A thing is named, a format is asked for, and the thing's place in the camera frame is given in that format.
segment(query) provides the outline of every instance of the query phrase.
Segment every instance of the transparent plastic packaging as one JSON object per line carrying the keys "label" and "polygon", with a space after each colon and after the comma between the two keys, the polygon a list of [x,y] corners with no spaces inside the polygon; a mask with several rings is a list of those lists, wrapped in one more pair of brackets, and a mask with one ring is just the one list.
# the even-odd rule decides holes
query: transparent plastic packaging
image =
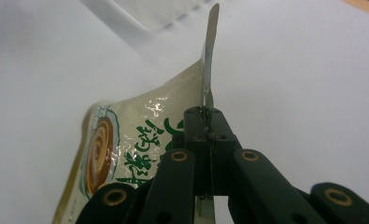
{"label": "transparent plastic packaging", "polygon": [[218,14],[215,5],[196,63],[156,90],[91,108],[53,223],[75,223],[85,204],[106,184],[137,188],[155,176],[162,155],[171,149],[172,135],[183,133],[184,111],[212,102],[210,66]]}
{"label": "transparent plastic packaging", "polygon": [[113,0],[150,30],[159,30],[204,0]]}

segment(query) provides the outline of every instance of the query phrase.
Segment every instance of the screw hole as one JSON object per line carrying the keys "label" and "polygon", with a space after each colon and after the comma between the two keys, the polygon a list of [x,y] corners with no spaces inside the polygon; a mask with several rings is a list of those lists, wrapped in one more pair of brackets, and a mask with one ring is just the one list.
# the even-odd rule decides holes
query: screw hole
{"label": "screw hole", "polygon": [[298,224],[306,224],[307,223],[306,217],[304,217],[303,215],[298,214],[298,213],[291,214],[291,220],[293,220],[295,223],[298,223]]}
{"label": "screw hole", "polygon": [[242,152],[242,158],[247,161],[257,161],[259,159],[259,156],[252,151],[244,151]]}
{"label": "screw hole", "polygon": [[339,205],[351,206],[353,204],[352,199],[344,191],[338,189],[326,189],[324,195],[328,200]]}
{"label": "screw hole", "polygon": [[160,213],[157,216],[157,222],[159,224],[168,224],[172,221],[172,215],[168,214],[168,213]]}
{"label": "screw hole", "polygon": [[174,152],[170,157],[173,161],[185,161],[188,159],[187,153],[183,151]]}
{"label": "screw hole", "polygon": [[103,196],[103,202],[108,206],[123,203],[126,200],[126,191],[123,189],[111,189]]}

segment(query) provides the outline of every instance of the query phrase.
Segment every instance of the plastic bag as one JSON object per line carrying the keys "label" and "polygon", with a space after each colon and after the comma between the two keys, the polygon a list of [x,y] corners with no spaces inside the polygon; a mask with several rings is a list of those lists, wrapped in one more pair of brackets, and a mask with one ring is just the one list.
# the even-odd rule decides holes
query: plastic bag
{"label": "plastic bag", "polygon": [[209,16],[201,59],[160,88],[118,103],[93,106],[84,144],[55,213],[54,223],[74,223],[102,186],[121,182],[138,187],[156,174],[172,134],[183,133],[183,112],[210,99],[210,66],[219,5]]}

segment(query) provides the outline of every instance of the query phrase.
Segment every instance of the white table surface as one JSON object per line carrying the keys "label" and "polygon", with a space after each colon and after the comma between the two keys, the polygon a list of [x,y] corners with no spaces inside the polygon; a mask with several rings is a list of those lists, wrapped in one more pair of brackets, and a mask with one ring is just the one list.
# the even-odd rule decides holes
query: white table surface
{"label": "white table surface", "polygon": [[[108,26],[80,1],[0,0],[0,223],[51,223],[87,109],[196,62],[214,3],[151,34],[104,14]],[[222,0],[212,76],[243,147],[299,189],[331,181],[369,202],[368,14],[341,1]]]}

